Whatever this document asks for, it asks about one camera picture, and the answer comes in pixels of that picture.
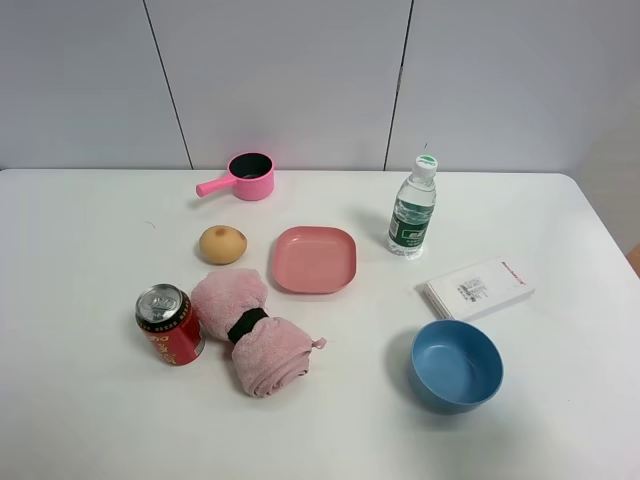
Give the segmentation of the red soda can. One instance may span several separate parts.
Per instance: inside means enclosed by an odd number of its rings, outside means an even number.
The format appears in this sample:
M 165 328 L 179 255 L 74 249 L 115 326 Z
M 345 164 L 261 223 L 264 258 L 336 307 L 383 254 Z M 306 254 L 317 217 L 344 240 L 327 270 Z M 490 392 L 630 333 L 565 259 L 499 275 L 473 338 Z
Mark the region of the red soda can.
M 205 337 L 189 296 L 171 284 L 143 291 L 135 304 L 135 320 L 161 358 L 183 366 L 202 353 Z

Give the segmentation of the pink square plate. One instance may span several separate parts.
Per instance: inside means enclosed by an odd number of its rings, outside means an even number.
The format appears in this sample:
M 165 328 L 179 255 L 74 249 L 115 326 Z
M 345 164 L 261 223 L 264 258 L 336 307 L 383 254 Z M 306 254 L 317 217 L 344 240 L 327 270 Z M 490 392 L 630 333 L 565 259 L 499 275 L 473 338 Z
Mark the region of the pink square plate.
M 356 273 L 356 243 L 339 228 L 296 226 L 275 241 L 271 274 L 282 289 L 291 293 L 336 293 L 349 285 Z

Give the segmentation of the pink toy saucepan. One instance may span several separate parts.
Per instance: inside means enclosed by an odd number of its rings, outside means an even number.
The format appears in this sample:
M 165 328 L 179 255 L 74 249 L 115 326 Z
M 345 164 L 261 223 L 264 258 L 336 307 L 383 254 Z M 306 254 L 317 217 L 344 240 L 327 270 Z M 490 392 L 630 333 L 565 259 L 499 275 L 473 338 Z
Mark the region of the pink toy saucepan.
M 196 195 L 200 198 L 230 188 L 244 201 L 259 201 L 274 190 L 274 163 L 263 153 L 247 152 L 229 161 L 227 174 L 219 179 L 198 184 Z

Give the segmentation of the clear water bottle green label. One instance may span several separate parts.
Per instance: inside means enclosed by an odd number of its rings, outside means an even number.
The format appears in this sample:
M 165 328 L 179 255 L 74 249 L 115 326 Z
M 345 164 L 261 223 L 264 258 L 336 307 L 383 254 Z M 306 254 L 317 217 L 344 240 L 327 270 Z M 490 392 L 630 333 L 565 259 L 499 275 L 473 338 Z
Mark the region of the clear water bottle green label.
M 418 156 L 396 195 L 387 236 L 388 248 L 395 255 L 413 259 L 422 253 L 436 205 L 437 169 L 434 157 Z

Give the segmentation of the tan round bun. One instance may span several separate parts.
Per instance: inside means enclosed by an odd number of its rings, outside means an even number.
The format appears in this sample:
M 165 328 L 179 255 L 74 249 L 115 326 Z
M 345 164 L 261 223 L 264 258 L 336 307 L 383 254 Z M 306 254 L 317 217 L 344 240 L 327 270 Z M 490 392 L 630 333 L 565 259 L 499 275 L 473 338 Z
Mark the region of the tan round bun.
M 228 265 L 239 260 L 247 245 L 247 238 L 242 232 L 226 225 L 208 228 L 199 239 L 201 256 L 214 265 Z

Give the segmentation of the black band on towel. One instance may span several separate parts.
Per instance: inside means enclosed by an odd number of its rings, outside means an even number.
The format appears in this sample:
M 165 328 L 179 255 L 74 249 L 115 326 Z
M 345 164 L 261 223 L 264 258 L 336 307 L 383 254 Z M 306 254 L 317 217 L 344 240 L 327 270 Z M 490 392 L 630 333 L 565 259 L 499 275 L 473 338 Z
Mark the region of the black band on towel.
M 245 311 L 229 329 L 227 334 L 229 341 L 236 344 L 244 335 L 251 333 L 260 320 L 267 317 L 267 313 L 262 308 L 253 308 Z

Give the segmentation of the rolled pink towel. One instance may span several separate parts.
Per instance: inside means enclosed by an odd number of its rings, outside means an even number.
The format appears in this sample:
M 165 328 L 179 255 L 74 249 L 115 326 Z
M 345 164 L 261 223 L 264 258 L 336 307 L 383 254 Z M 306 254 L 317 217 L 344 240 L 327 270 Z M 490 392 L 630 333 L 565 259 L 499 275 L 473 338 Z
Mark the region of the rolled pink towel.
M 266 312 L 268 289 L 253 269 L 214 271 L 192 290 L 194 312 L 214 339 L 231 344 L 231 360 L 244 392 L 252 397 L 272 395 L 309 371 L 310 355 L 326 340 L 312 339 L 294 323 Z M 262 308 L 268 317 L 236 344 L 228 331 L 247 310 Z

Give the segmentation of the white flat cardboard box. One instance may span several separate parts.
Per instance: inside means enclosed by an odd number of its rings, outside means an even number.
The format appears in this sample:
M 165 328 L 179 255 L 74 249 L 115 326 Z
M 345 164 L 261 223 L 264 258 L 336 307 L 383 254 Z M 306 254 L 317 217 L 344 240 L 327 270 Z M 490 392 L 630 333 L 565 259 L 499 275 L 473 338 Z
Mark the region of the white flat cardboard box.
M 423 292 L 442 317 L 472 321 L 529 298 L 535 287 L 498 257 L 433 278 Z

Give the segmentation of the blue plastic bowl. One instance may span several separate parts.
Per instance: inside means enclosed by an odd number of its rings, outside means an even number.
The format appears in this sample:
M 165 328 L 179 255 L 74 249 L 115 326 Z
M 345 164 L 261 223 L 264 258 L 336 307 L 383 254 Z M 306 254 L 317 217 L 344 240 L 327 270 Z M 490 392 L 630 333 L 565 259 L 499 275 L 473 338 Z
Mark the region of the blue plastic bowl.
M 476 409 L 499 391 L 503 375 L 495 344 L 469 323 L 437 320 L 412 341 L 409 385 L 433 412 L 455 415 Z

